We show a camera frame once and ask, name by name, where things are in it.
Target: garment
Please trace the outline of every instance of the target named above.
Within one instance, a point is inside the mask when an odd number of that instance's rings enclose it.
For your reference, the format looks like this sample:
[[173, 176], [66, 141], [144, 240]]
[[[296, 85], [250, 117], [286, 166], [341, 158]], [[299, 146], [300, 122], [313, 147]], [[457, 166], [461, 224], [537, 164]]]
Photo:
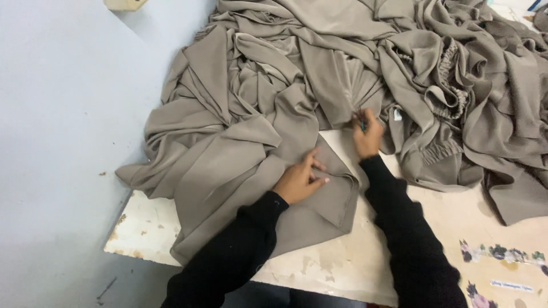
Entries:
[[280, 217], [276, 256], [351, 231], [358, 182], [318, 131], [371, 107], [407, 180], [483, 183], [507, 225], [548, 215], [546, 58], [541, 36], [480, 0], [219, 0], [172, 63], [150, 162], [116, 174], [175, 200], [185, 265], [322, 146], [332, 188]]
[[[378, 155], [360, 166], [370, 179], [366, 197], [391, 253], [398, 307], [467, 307], [459, 271], [447, 262], [421, 205], [407, 196], [406, 182], [394, 178]], [[276, 221], [287, 208], [271, 191], [240, 208], [236, 219], [169, 280], [162, 308], [220, 307], [224, 294], [244, 285], [269, 258], [276, 244]]]

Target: black sweater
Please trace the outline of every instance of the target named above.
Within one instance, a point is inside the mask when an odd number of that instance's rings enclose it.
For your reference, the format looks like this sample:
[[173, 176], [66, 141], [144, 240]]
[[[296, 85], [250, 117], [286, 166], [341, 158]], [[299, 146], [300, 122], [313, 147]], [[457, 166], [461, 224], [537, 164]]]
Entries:
[[[375, 223], [387, 239], [390, 268], [400, 308], [465, 308], [459, 271], [452, 267], [423, 218], [418, 202], [407, 196], [407, 183], [396, 179], [380, 156], [364, 159], [370, 187], [366, 197]], [[276, 222], [289, 206], [269, 191], [217, 234], [168, 282], [162, 308], [218, 308], [225, 294], [248, 282], [276, 245]]]

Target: taupe fabric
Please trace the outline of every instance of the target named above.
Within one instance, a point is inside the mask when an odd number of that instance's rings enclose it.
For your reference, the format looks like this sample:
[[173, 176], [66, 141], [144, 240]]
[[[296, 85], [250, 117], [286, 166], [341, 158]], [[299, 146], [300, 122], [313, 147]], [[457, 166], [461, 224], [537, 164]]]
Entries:
[[184, 265], [321, 145], [331, 182], [281, 216], [276, 256], [351, 231], [358, 182], [318, 131], [371, 107], [408, 180], [484, 182], [507, 224], [548, 215], [547, 54], [479, 0], [219, 0], [150, 115], [150, 162], [117, 174], [175, 199]]

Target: worn table surface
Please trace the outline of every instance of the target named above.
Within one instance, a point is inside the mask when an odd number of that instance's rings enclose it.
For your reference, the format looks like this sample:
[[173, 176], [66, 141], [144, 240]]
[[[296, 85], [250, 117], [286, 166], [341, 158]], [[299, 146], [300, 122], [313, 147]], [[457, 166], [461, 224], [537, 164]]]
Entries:
[[[507, 18], [524, 22], [524, 12], [516, 14], [502, 5], [493, 7]], [[356, 168], [351, 157], [348, 133], [321, 134], [354, 175], [364, 180], [363, 172]], [[400, 175], [394, 156], [383, 156], [383, 160], [394, 175]], [[544, 263], [541, 253], [548, 252], [548, 217], [504, 227], [485, 201], [480, 186], [460, 193], [410, 186], [408, 194], [422, 203], [424, 216], [444, 245], [449, 262], [459, 269], [463, 277], [461, 288], [471, 307], [471, 299], [479, 295], [467, 290], [469, 283], [475, 284], [477, 293], [497, 303], [499, 308], [548, 308], [548, 271], [543, 273], [541, 267]], [[386, 240], [373, 224], [373, 217], [367, 201], [359, 198], [352, 233], [273, 258], [253, 280], [396, 306]], [[179, 265], [169, 254], [179, 230], [173, 200], [149, 200], [142, 192], [135, 191], [104, 250]], [[466, 244], [461, 248], [459, 241]], [[510, 252], [504, 252], [511, 248], [527, 255], [516, 259]], [[463, 260], [461, 249], [470, 253], [472, 261]]]

